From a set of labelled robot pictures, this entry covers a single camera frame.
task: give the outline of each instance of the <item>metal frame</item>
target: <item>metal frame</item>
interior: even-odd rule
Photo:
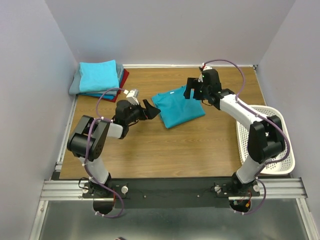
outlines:
[[[317,231],[312,214],[308,209],[306,200],[303,198],[297,198],[296,203],[298,205],[308,238],[310,240],[319,240],[320,236]]]
[[[256,78],[258,79],[257,72],[254,69]],[[76,96],[73,100],[68,122],[65,128],[63,140],[61,143],[60,152],[56,161],[55,171],[60,172],[62,168],[62,163],[64,160],[67,140],[70,134],[72,120],[74,118],[76,105],[78,97]],[[266,198],[267,199],[296,199],[298,209],[300,211],[304,227],[306,229],[307,235],[311,240],[319,240],[319,235],[315,227],[312,215],[308,210],[306,203],[307,194],[300,178],[262,178],[266,186]],[[261,199],[264,195],[264,189],[262,185],[258,184],[260,187],[260,195],[252,197],[253,199]],[[88,199],[82,197],[82,190],[78,186],[77,180],[49,180],[43,183],[43,188],[40,196],[40,202],[37,208],[36,216],[32,226],[30,240],[37,240],[41,235],[42,226],[45,221],[45,216],[47,212],[47,207],[49,201],[113,201],[113,198],[99,198],[99,199]],[[229,200],[238,200],[242,197],[229,197]]]
[[[72,105],[71,105],[71,110],[70,110],[68,122],[67,122],[66,127],[65,127],[65,131],[64,131],[64,135],[63,135],[60,151],[59,151],[59,154],[58,154],[58,158],[56,160],[55,171],[58,171],[58,172],[61,171],[62,163],[64,161],[64,157],[65,157],[65,153],[66,153],[66,149],[67,149],[68,137],[69,137],[69,134],[70,134],[72,121],[74,119],[76,106],[77,106],[77,101],[78,101],[78,96],[76,95],[75,98],[73,99],[73,102],[72,102]]]
[[[30,240],[37,240],[40,238],[41,229],[45,221],[45,216],[47,212],[48,201],[40,201],[38,208],[36,210],[35,219],[33,222]]]

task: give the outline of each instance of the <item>white plastic basket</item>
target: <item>white plastic basket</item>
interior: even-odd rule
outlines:
[[[282,129],[284,134],[287,136],[289,142],[290,138],[288,135],[288,130],[286,127],[286,123],[284,120],[284,117],[282,114],[270,106],[262,106],[262,105],[251,105],[252,108],[259,111],[262,114],[266,114],[269,117],[273,115],[277,115],[281,119],[282,123]],[[247,150],[247,144],[248,144],[248,138],[249,138],[249,131],[238,121],[236,121],[236,135],[238,139],[238,147],[239,147],[239,153],[240,153],[240,160],[241,164],[244,164],[245,160],[247,159],[247,156],[249,155]],[[279,160],[281,159],[287,151],[287,144],[285,144],[285,151],[280,153],[276,158],[273,158],[273,160]],[[292,170],[295,168],[295,157],[294,153],[292,151],[292,147],[290,148],[290,154],[289,156],[283,160],[282,162],[278,163],[271,163],[268,164],[263,170],[262,174],[269,174],[269,175],[284,175],[292,172]]]

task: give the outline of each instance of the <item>light blue towel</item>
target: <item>light blue towel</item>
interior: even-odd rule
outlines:
[[[122,75],[124,74],[124,66],[122,64],[116,63],[115,68],[116,68],[118,81],[120,83],[121,79],[122,79]],[[75,95],[75,94],[80,93],[80,89],[79,89],[80,80],[81,80],[81,75],[80,75],[80,64],[79,64],[77,71],[75,72],[75,74],[73,76],[73,82],[72,82],[70,89],[69,89],[70,95]],[[91,94],[103,94],[104,92],[105,91],[94,91],[94,92],[91,92]],[[115,96],[115,95],[117,95],[117,91],[116,90],[109,91],[108,95]]]
[[[80,62],[80,74],[80,93],[119,88],[115,60],[100,63]]]
[[[121,77],[120,77],[120,82],[122,82],[122,79],[123,79],[123,76],[124,76],[124,70],[122,71],[122,74],[121,74]],[[79,93],[79,95],[83,95],[83,96],[90,96],[90,97],[97,97],[97,98],[100,98],[102,94],[104,94],[105,91],[99,91],[99,92],[91,92],[91,93]],[[108,91],[102,98],[103,99],[109,99],[109,100],[112,100],[116,97],[117,95],[117,90],[111,90],[111,91]]]
[[[193,99],[193,91],[190,99],[185,99],[185,90],[186,86],[182,86],[165,93],[158,93],[152,97],[154,105],[161,110],[160,117],[167,129],[206,114],[201,102]]]

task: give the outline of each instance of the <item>wooden tabletop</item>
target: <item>wooden tabletop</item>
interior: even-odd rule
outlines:
[[[222,88],[237,92],[242,78],[236,68],[217,68]],[[240,98],[250,105],[264,105],[255,72],[242,68],[246,85]],[[124,87],[138,89],[138,99],[147,99],[197,78],[197,68],[133,68]],[[124,99],[122,93],[118,100]],[[71,132],[82,115],[97,117],[97,98],[79,96]],[[106,118],[115,114],[116,104],[102,100],[99,112]],[[157,116],[131,126],[124,139],[107,138],[101,154],[113,178],[168,178],[231,176],[240,166],[236,121],[213,106],[203,105],[205,116],[166,129]],[[87,174],[80,161],[66,151],[60,179],[79,179]]]

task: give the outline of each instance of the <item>lavender wall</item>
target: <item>lavender wall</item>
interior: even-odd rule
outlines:
[[[307,203],[320,228],[320,1],[297,0],[257,68],[268,105],[279,109],[290,134]]]
[[[29,239],[71,109],[75,59],[43,0],[0,6],[0,233]]]
[[[77,61],[258,64],[295,0],[46,0]]]

